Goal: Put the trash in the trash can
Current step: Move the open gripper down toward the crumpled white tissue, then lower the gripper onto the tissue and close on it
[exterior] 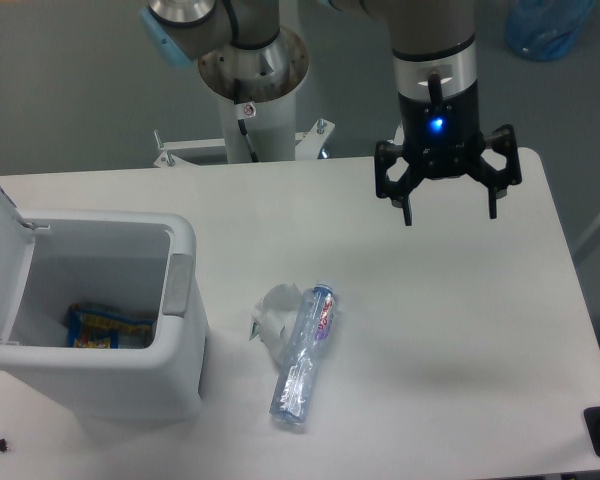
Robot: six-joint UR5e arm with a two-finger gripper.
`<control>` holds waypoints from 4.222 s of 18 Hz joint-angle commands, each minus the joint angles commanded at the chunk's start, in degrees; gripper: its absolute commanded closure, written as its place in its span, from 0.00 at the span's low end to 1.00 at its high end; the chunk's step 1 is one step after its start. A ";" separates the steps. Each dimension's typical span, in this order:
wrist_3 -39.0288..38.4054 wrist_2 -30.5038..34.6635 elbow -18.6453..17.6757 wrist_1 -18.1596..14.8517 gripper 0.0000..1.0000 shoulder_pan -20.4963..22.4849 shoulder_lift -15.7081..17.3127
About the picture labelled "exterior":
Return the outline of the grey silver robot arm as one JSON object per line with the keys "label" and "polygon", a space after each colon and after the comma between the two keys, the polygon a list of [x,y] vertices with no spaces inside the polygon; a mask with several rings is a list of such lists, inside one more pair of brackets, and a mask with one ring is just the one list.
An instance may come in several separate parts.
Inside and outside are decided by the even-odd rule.
{"label": "grey silver robot arm", "polygon": [[[481,132],[474,5],[470,1],[335,1],[332,8],[385,23],[393,55],[404,139],[375,147],[375,192],[411,217],[411,193],[424,180],[469,176],[495,208],[522,180],[515,132]],[[141,21],[171,64],[196,65],[225,98],[237,134],[235,152],[264,157],[250,121],[260,108],[290,96],[304,80],[308,55],[281,25],[275,1],[150,1]]]}

